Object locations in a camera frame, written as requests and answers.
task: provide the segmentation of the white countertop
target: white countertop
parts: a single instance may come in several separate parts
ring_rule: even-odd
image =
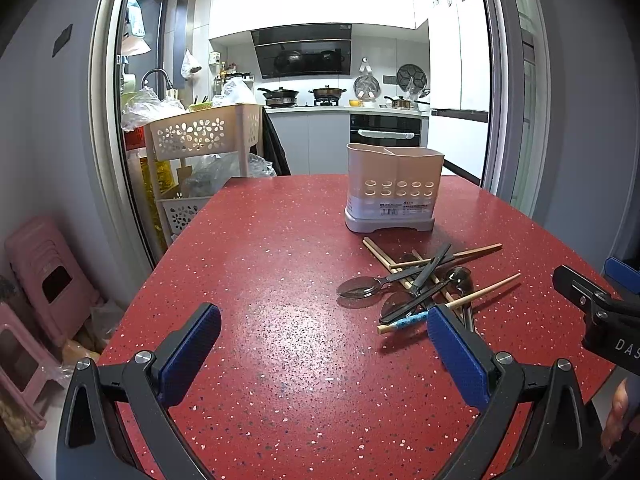
[[[418,110],[397,110],[393,108],[363,107],[363,106],[292,106],[289,108],[265,108],[268,114],[291,114],[291,113],[326,113],[326,112],[348,112],[351,114],[365,115],[392,115],[409,117],[429,117],[430,112],[419,112]]]

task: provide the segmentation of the range hood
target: range hood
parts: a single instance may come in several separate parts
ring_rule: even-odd
[[[263,79],[351,75],[351,23],[311,23],[252,30]]]

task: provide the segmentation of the oven handle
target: oven handle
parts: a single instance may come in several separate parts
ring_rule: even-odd
[[[373,130],[358,130],[358,135],[371,139],[405,139],[410,140],[415,134],[401,134],[399,132],[375,132]]]

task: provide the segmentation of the countertop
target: countertop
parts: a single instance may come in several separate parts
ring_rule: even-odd
[[[348,278],[384,275],[344,225],[347,177],[233,178],[169,248],[129,307],[100,364],[153,350],[203,301],[223,328],[171,416],[217,479],[429,479],[477,415],[442,367],[424,326],[376,333],[380,301],[345,308]],[[519,284],[475,305],[476,327],[495,351],[521,363],[572,361],[585,399],[613,365],[583,350],[582,313],[552,288],[561,264],[606,282],[572,250],[479,187],[445,176],[433,233],[385,230],[371,238],[392,258],[501,242],[466,264],[476,288],[522,272]],[[146,471],[158,468],[122,408]],[[526,412],[521,407],[512,428]],[[516,444],[507,436],[490,474]]]
[[[430,117],[430,112],[420,112],[418,110],[394,110],[392,108],[363,107],[363,106],[292,106],[289,108],[265,108],[268,114],[289,114],[289,113],[316,113],[316,112],[349,112],[351,114],[366,115],[392,115],[407,117]]]

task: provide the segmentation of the metal screw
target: metal screw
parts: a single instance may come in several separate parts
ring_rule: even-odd
[[[85,370],[86,368],[88,368],[89,366],[91,366],[91,359],[89,359],[88,357],[85,357],[83,359],[80,359],[77,363],[76,363],[76,368],[78,370]]]
[[[563,372],[568,372],[571,370],[571,363],[566,359],[558,359],[558,368],[560,368]]]
[[[495,360],[498,361],[501,365],[510,365],[511,363],[513,363],[513,356],[507,352],[498,352]]]
[[[136,362],[139,365],[143,365],[144,363],[148,363],[151,361],[151,352],[143,350],[142,352],[138,352],[136,354]]]

